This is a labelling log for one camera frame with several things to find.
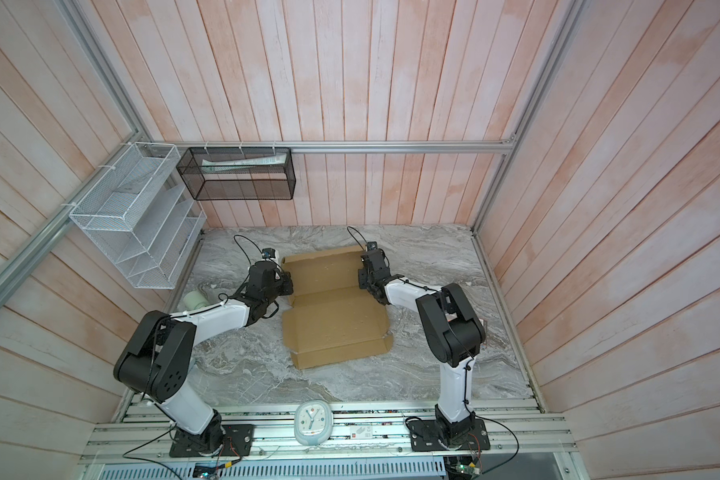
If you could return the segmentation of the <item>brown cardboard box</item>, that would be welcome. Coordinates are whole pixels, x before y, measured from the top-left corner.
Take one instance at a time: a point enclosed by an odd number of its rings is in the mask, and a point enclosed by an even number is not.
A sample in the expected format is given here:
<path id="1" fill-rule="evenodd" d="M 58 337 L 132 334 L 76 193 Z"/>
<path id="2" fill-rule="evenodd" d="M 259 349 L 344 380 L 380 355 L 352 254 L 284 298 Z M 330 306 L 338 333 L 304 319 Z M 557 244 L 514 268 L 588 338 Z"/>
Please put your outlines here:
<path id="1" fill-rule="evenodd" d="M 299 370 L 388 353 L 394 336 L 386 307 L 358 283 L 361 248 L 287 256 L 294 293 L 282 315 L 283 341 Z"/>

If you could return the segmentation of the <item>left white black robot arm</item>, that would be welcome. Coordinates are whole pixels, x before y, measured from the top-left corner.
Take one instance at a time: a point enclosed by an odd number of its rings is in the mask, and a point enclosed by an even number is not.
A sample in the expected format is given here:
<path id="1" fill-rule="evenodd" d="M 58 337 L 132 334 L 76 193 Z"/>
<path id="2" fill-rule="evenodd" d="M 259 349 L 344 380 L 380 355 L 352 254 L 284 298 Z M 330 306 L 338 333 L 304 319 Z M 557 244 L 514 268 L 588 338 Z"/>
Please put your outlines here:
<path id="1" fill-rule="evenodd" d="M 225 431 L 220 413 L 188 383 L 193 349 L 269 318 L 268 308 L 292 293 L 293 281 L 282 269 L 277 251 L 266 248 L 232 296 L 184 313 L 148 312 L 115 363 L 113 376 L 158 405 L 174 422 L 176 440 L 202 456 L 217 455 Z"/>

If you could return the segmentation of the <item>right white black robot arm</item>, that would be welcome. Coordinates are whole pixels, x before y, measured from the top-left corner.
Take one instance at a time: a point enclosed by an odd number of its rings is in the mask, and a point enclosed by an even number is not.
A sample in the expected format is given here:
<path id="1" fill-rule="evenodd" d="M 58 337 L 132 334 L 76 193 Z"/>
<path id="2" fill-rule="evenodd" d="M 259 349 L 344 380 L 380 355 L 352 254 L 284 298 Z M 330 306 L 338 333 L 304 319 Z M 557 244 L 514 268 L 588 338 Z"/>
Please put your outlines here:
<path id="1" fill-rule="evenodd" d="M 488 450 L 485 423 L 471 407 L 472 375 L 486 332 L 462 287 L 418 285 L 391 273 L 387 256 L 375 242 L 361 253 L 359 287 L 380 304 L 405 308 L 421 321 L 427 345 L 440 362 L 440 393 L 435 418 L 407 417 L 411 448 L 417 452 Z"/>

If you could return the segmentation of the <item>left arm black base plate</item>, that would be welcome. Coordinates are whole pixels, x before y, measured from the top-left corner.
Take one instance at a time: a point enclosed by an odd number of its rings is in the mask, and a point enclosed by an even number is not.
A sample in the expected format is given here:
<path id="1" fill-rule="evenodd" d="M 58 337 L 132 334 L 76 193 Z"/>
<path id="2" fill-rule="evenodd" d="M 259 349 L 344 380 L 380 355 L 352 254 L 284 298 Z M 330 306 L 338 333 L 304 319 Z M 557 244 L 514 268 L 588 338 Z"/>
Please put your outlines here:
<path id="1" fill-rule="evenodd" d="M 203 433 L 193 435 L 177 428 L 169 457 L 245 457 L 252 448 L 254 429 L 253 424 L 211 424 Z"/>

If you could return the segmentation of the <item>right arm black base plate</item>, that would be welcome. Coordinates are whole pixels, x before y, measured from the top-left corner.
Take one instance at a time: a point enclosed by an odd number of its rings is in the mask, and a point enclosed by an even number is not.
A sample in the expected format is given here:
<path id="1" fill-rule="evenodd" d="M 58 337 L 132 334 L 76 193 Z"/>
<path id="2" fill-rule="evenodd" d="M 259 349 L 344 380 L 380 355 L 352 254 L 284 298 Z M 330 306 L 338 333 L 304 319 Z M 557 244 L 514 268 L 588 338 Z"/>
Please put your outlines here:
<path id="1" fill-rule="evenodd" d="M 481 453 L 490 449 L 487 429 L 480 419 L 467 418 L 450 424 L 444 420 L 424 420 L 412 416 L 405 418 L 404 425 L 414 452 L 469 450 Z"/>

